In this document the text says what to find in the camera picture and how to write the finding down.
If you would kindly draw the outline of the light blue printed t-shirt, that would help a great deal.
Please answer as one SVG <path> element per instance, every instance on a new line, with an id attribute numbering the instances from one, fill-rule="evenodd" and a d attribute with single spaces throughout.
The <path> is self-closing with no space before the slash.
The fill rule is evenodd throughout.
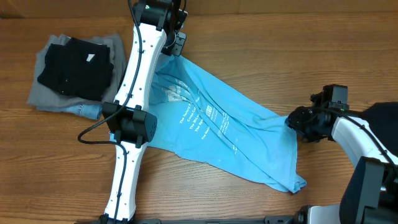
<path id="1" fill-rule="evenodd" d="M 149 112 L 157 117 L 151 147 L 282 192 L 306 185 L 296 172 L 297 135 L 285 118 L 184 57 L 159 57 Z"/>

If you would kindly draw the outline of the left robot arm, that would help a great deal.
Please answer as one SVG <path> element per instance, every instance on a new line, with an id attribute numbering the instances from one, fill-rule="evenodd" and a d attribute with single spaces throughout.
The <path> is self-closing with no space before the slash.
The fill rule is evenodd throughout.
<path id="1" fill-rule="evenodd" d="M 133 43 L 127 69 L 114 101 L 102 114 L 116 147 L 112 189 L 99 223 L 133 223 L 141 161 L 152 141 L 157 118 L 149 113 L 149 93 L 161 55 L 179 56 L 186 35 L 180 32 L 187 12 L 179 0 L 129 3 Z"/>

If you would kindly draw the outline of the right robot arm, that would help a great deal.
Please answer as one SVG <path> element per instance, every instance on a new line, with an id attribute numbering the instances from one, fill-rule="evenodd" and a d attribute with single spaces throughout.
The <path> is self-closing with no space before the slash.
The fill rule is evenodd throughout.
<path id="1" fill-rule="evenodd" d="M 324 86 L 285 120 L 306 142 L 337 142 L 354 167 L 341 202 L 302 207 L 291 223 L 397 223 L 397 103 L 351 111 L 348 89 Z"/>

